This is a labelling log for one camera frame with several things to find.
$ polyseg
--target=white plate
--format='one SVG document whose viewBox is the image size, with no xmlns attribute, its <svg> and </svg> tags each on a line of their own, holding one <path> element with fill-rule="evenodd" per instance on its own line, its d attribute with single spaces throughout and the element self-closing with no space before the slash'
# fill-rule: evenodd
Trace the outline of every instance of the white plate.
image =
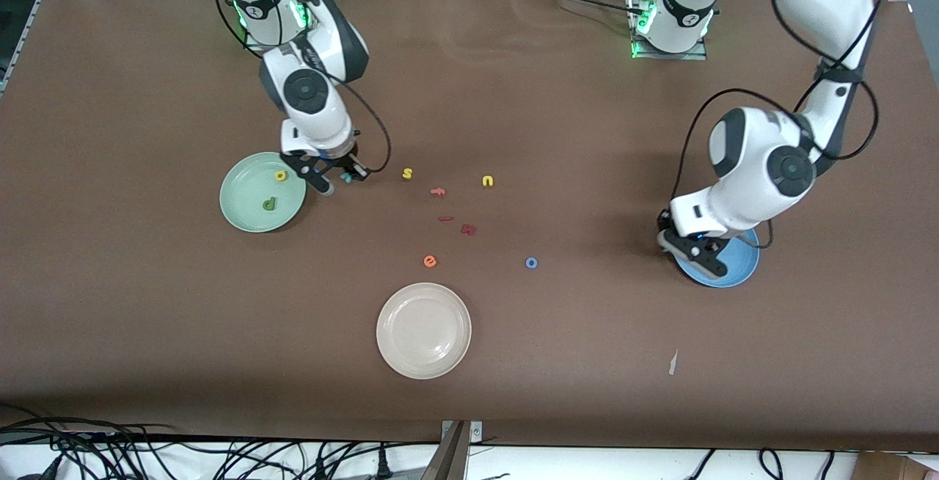
<svg viewBox="0 0 939 480">
<path fill-rule="evenodd" d="M 453 370 L 466 355 L 471 335 L 463 300 L 430 282 L 413 283 L 392 295 L 375 331 L 388 366 L 412 379 L 433 379 Z"/>
</svg>

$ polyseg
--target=brown table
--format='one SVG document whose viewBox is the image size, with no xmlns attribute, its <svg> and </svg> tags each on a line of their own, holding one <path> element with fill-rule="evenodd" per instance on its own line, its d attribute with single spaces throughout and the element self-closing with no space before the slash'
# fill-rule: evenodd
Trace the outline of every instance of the brown table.
<svg viewBox="0 0 939 480">
<path fill-rule="evenodd" d="M 278 148 L 282 116 L 211 0 L 44 0 L 0 101 L 0 397 L 203 434 L 433 440 L 473 418 L 501 443 L 939 451 L 939 95 L 906 4 L 874 40 L 877 139 L 721 291 L 662 255 L 655 216 L 705 98 L 808 85 L 815 59 L 768 0 L 720 1 L 707 62 L 630 59 L 621 15 L 573 1 L 338 1 L 392 164 L 250 235 L 219 186 Z M 708 125 L 741 104 L 702 119 L 682 192 L 714 181 Z M 473 320 L 431 381 L 375 343 L 385 299 L 419 280 Z"/>
</svg>

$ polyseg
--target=green plate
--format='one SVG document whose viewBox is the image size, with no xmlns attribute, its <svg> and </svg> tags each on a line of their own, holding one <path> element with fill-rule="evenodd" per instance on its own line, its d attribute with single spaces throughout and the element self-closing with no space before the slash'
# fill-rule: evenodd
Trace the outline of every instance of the green plate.
<svg viewBox="0 0 939 480">
<path fill-rule="evenodd" d="M 286 172 L 278 181 L 275 173 Z M 222 215 L 231 225 L 247 233 L 265 233 L 289 222 L 306 197 L 306 181 L 286 165 L 278 153 L 246 156 L 236 164 L 219 192 Z"/>
</svg>

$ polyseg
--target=cardboard box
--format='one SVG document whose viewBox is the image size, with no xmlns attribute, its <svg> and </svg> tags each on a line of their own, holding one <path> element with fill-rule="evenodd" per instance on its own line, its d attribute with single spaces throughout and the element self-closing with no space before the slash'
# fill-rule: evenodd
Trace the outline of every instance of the cardboard box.
<svg viewBox="0 0 939 480">
<path fill-rule="evenodd" d="M 898 454 L 861 453 L 851 480 L 939 480 L 939 473 Z"/>
</svg>

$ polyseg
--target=white paper scrap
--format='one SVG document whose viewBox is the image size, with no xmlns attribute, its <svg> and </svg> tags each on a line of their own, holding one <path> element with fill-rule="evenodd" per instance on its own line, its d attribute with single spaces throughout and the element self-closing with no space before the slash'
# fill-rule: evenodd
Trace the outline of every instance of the white paper scrap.
<svg viewBox="0 0 939 480">
<path fill-rule="evenodd" d="M 671 364 L 668 366 L 668 375 L 675 375 L 676 364 L 678 364 L 678 350 L 675 350 L 675 356 L 671 358 Z"/>
</svg>

